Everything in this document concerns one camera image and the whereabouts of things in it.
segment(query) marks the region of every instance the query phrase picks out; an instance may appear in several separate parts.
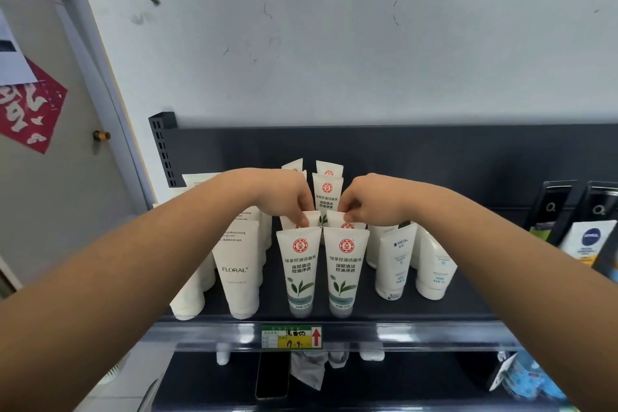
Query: blue nivea logo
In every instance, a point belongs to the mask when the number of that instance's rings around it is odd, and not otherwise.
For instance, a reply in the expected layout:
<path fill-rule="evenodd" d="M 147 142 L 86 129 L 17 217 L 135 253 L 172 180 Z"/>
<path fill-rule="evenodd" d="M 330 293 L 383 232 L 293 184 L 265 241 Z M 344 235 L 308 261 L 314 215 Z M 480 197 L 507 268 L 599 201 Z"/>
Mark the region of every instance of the blue nivea logo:
<path fill-rule="evenodd" d="M 582 244 L 584 246 L 592 246 L 597 241 L 601 239 L 601 230 L 599 229 L 589 229 L 582 236 Z"/>

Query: white paper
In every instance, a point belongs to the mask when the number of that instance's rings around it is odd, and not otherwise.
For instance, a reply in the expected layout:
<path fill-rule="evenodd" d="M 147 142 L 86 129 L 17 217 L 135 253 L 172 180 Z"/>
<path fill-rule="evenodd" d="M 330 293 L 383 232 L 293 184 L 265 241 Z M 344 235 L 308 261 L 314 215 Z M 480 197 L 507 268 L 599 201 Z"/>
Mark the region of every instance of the white paper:
<path fill-rule="evenodd" d="M 0 87 L 38 80 L 19 49 L 9 22 L 0 8 Z"/>

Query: mobile phone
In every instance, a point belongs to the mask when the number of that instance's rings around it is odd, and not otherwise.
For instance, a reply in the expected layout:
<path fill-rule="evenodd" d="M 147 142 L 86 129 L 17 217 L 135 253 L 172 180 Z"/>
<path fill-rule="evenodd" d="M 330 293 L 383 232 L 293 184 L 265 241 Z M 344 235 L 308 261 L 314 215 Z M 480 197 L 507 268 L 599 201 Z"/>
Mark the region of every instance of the mobile phone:
<path fill-rule="evenodd" d="M 287 396 L 290 385 L 290 353 L 262 352 L 259 354 L 258 379 L 255 397 L 281 399 Z"/>

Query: yellow price sticker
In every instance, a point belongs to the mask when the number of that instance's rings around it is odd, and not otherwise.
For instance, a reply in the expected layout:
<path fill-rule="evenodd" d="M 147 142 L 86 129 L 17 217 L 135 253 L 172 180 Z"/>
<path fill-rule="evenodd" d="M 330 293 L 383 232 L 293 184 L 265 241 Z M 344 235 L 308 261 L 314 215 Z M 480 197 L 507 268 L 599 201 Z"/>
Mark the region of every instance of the yellow price sticker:
<path fill-rule="evenodd" d="M 322 348 L 322 327 L 311 325 L 264 325 L 262 348 L 319 349 Z"/>

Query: finger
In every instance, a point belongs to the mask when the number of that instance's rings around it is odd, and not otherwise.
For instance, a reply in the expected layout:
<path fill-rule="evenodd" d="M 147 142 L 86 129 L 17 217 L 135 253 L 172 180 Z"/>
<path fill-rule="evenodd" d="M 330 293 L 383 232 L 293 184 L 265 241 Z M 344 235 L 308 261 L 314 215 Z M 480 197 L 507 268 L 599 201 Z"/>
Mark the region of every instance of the finger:
<path fill-rule="evenodd" d="M 367 222 L 365 214 L 366 212 L 363 207 L 355 207 L 345 213 L 344 221 L 348 223 L 356 223 L 358 221 Z"/>
<path fill-rule="evenodd" d="M 303 211 L 315 210 L 315 207 L 313 207 L 313 196 L 311 195 L 311 190 L 306 182 L 304 182 L 304 186 L 298 196 L 298 205 Z"/>
<path fill-rule="evenodd" d="M 339 197 L 339 205 L 337 206 L 337 212 L 347 212 L 352 207 L 356 207 L 359 205 L 359 200 L 357 199 L 355 194 L 355 188 L 356 186 L 354 186 L 354 181 L 352 181 L 350 187 L 344 190 L 344 193 L 341 194 L 341 197 Z"/>
<path fill-rule="evenodd" d="M 286 213 L 286 217 L 301 228 L 309 226 L 309 220 L 303 211 L 300 210 L 300 207 L 296 207 L 292 209 L 290 213 Z"/>

